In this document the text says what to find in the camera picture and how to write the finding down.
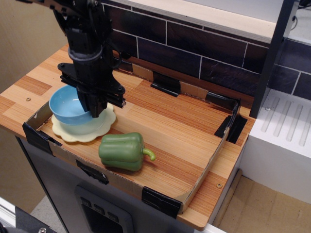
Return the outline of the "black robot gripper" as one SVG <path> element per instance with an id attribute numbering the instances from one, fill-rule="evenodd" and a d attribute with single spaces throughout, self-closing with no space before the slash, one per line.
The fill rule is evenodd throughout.
<path id="1" fill-rule="evenodd" d="M 57 68 L 61 81 L 76 88 L 85 112 L 98 118 L 108 102 L 120 108 L 126 104 L 125 88 L 113 77 L 102 47 L 90 53 L 68 47 L 68 55 L 72 63 L 60 63 Z"/>

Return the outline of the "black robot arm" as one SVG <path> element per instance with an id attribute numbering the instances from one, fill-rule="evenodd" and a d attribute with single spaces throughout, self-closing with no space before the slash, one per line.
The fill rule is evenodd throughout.
<path id="1" fill-rule="evenodd" d="M 68 40 L 72 63 L 60 63 L 60 78 L 76 88 L 82 108 L 93 118 L 108 103 L 122 108 L 125 88 L 114 78 L 113 70 L 122 63 L 114 59 L 117 47 L 110 39 L 112 21 L 105 15 L 99 0 L 27 0 L 26 4 L 45 6 L 53 11 Z"/>

